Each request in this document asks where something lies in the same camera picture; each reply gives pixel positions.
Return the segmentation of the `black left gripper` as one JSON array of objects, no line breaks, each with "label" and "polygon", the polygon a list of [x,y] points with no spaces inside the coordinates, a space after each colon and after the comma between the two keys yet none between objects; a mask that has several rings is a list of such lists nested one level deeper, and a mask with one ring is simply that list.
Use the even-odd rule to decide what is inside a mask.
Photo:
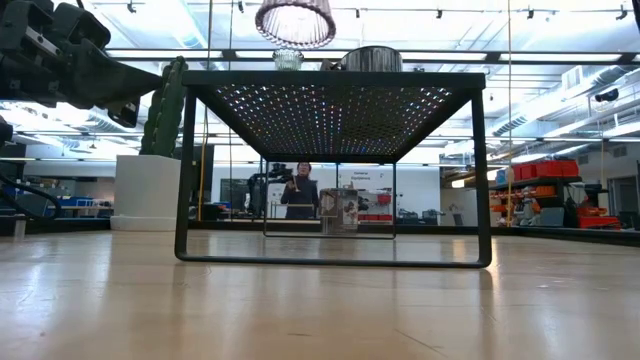
[{"label": "black left gripper", "polygon": [[136,126],[140,97],[159,88],[159,75],[115,61],[111,40],[83,3],[1,3],[1,98],[54,108],[97,106],[125,128]]}]

